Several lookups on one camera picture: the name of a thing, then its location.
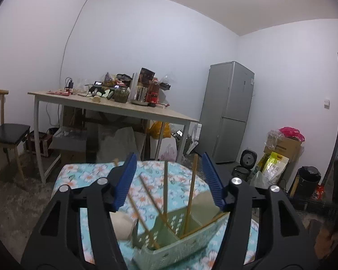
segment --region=blue gripper pad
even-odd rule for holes
[[[114,191],[113,206],[116,210],[124,205],[126,195],[128,194],[130,185],[132,184],[132,179],[135,171],[137,170],[137,157],[134,153],[126,158],[122,170],[123,174],[121,175]]]
[[[213,200],[216,206],[223,210],[225,202],[223,200],[223,184],[220,181],[215,167],[212,164],[208,154],[205,152],[202,157],[203,172],[206,176],[206,182],[209,185]]]

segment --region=tabletop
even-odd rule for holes
[[[79,187],[89,186],[92,182],[101,177],[106,177],[111,169],[114,167],[113,163],[101,163],[101,164],[68,164],[65,165],[56,182],[53,189],[53,195],[61,185],[69,185],[72,189]],[[135,172],[130,193],[136,203],[139,212],[149,229],[154,226],[155,218],[157,217],[157,211],[148,199],[144,188],[142,187],[138,176],[145,179],[145,182],[151,189],[152,195],[155,198],[159,206],[163,203],[163,175],[164,175],[164,162],[160,161],[147,161],[137,163],[137,170]],[[180,165],[179,163],[168,163],[168,210],[175,210],[184,207],[188,204],[191,170]],[[199,177],[195,179],[194,196],[198,193],[209,190],[208,185]],[[135,213],[128,202],[119,209],[119,211],[126,212],[131,215],[133,220],[136,219]],[[213,266],[217,253],[219,251],[224,231],[227,225],[227,221],[218,230],[208,246],[201,251],[187,257],[186,259],[169,266],[170,270],[210,270]],[[81,226],[81,240],[83,244],[85,260],[90,263],[95,263],[89,234],[89,225],[87,220],[87,209],[80,209],[80,226]],[[247,254],[245,257],[245,263],[251,261],[254,258],[258,240],[258,223],[254,220],[251,221],[251,229],[248,241]],[[132,261],[134,250],[130,246],[128,241],[118,241],[121,253],[128,266],[129,270],[137,270]]]
[[[75,106],[73,102],[79,103],[79,104],[84,104],[84,105],[97,105],[104,108],[111,108],[111,109],[122,109],[127,111],[128,113],[132,112],[140,112],[140,113],[145,113],[145,114],[150,114],[150,115],[156,115],[160,117],[168,117],[172,119],[178,119],[178,120],[185,120],[185,121],[193,121],[193,122],[199,122],[196,119],[190,118],[186,115],[183,115],[179,112],[175,112],[171,109],[168,108],[159,108],[159,107],[150,107],[150,106],[141,106],[141,105],[135,105],[132,103],[118,103],[114,100],[107,100],[106,98],[101,98],[101,102],[93,102],[91,99],[91,96],[79,96],[79,95],[74,95],[71,94],[69,96],[62,96],[62,95],[57,95],[57,94],[47,94],[47,91],[39,91],[39,92],[28,92],[30,95],[36,95],[39,97],[40,100],[42,101],[49,101],[53,103],[61,103],[63,105],[68,105],[68,106]]]

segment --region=refrigerator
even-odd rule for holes
[[[253,95],[254,73],[237,62],[211,65],[196,152],[216,163],[236,160]]]

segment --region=blue floral tablecloth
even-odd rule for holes
[[[61,185],[69,185],[72,189],[79,187],[89,186],[92,182],[101,177],[106,177],[111,169],[114,167],[114,163],[102,163],[102,164],[68,164],[65,165],[56,182],[53,189],[53,194],[58,190]],[[129,189],[130,194],[133,196],[134,201],[139,209],[139,212],[145,220],[149,229],[154,226],[154,221],[157,216],[157,212],[154,206],[150,203],[148,196],[142,187],[138,176],[142,174],[146,184],[151,189],[152,195],[159,206],[163,204],[162,184],[164,175],[164,162],[160,161],[138,161],[137,171],[135,172],[132,185]],[[168,164],[168,210],[174,210],[184,207],[188,204],[191,170],[178,164],[169,162]],[[200,178],[196,177],[194,196],[202,191],[209,190],[208,185]],[[136,219],[136,215],[131,208],[128,199],[125,204],[119,209],[131,215],[133,219]],[[91,263],[95,263],[93,251],[91,248],[89,226],[87,220],[87,209],[80,209],[80,226],[81,226],[81,240],[84,250],[85,260]],[[227,223],[225,223],[209,242],[208,246],[193,254],[192,256],[174,264],[169,269],[173,270],[209,270],[212,268],[217,253],[219,251],[224,231]],[[143,232],[143,229],[139,227],[139,233]],[[258,223],[254,220],[251,221],[250,237],[247,248],[247,255],[245,257],[245,263],[248,263],[254,258],[258,240]],[[137,269],[132,262],[133,249],[130,247],[128,241],[118,241],[122,255],[128,266],[128,269]]]

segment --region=table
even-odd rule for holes
[[[69,185],[72,189],[79,187],[89,186],[95,182],[98,178],[106,177],[111,169],[114,167],[113,163],[101,163],[101,164],[68,164],[65,165],[53,188],[52,196],[62,185]],[[142,187],[138,176],[141,174],[147,184],[150,184],[152,195],[156,202],[162,205],[163,202],[163,173],[164,162],[160,161],[138,161],[137,170],[135,172],[132,184],[130,186],[130,194],[146,225],[149,229],[154,226],[155,218],[157,217],[157,211],[148,199],[144,188]],[[180,165],[179,163],[168,163],[168,210],[172,211],[188,204],[191,170]],[[199,192],[209,190],[208,185],[199,177],[195,179],[194,196]],[[126,199],[125,204],[119,209],[119,211],[126,212],[132,215],[135,219],[135,213]],[[210,270],[213,266],[217,253],[219,251],[224,231],[227,223],[225,223],[211,239],[208,246],[201,251],[185,258],[184,260],[169,266],[166,269],[170,270]],[[256,252],[258,241],[258,223],[251,221],[251,229],[249,234],[247,254],[245,257],[245,263],[250,262]],[[87,219],[87,209],[80,209],[80,228],[81,228],[81,242],[84,250],[84,257],[87,262],[95,263],[93,251],[91,248],[89,225]],[[133,249],[128,241],[118,241],[121,253],[125,260],[125,263],[129,270],[138,270],[132,261]]]
[[[127,117],[134,117],[146,120],[153,120],[153,121],[161,121],[163,124],[160,130],[160,136],[158,141],[158,146],[156,149],[155,159],[158,159],[159,150],[161,146],[161,141],[163,138],[164,133],[164,123],[174,123],[174,124],[181,124],[184,125],[183,131],[183,138],[179,145],[179,151],[177,153],[177,158],[180,160],[185,145],[185,139],[188,136],[189,125],[191,122],[198,122],[198,120],[187,117],[179,112],[175,112],[170,109],[162,109],[159,107],[152,108],[150,106],[141,106],[141,105],[134,105],[131,103],[118,103],[113,100],[107,100],[105,98],[101,99],[100,103],[93,102],[91,100],[92,97],[84,97],[79,95],[70,96],[61,96],[56,94],[47,94],[46,91],[41,92],[28,92],[30,95],[34,95],[34,140],[35,140],[35,150],[40,151],[40,144],[39,144],[39,103],[41,101],[47,103],[54,103],[54,104],[61,104],[64,106],[71,106],[73,108],[80,108],[80,109],[88,109],[93,110],[96,112],[104,112],[116,115],[122,115]],[[58,156],[55,161],[51,164],[51,166],[44,172],[41,155],[40,153],[36,153],[37,157],[37,165],[39,168],[39,173],[41,177],[41,181],[45,184],[48,175],[50,174],[51,170],[55,166],[55,164],[59,161],[60,156]]]

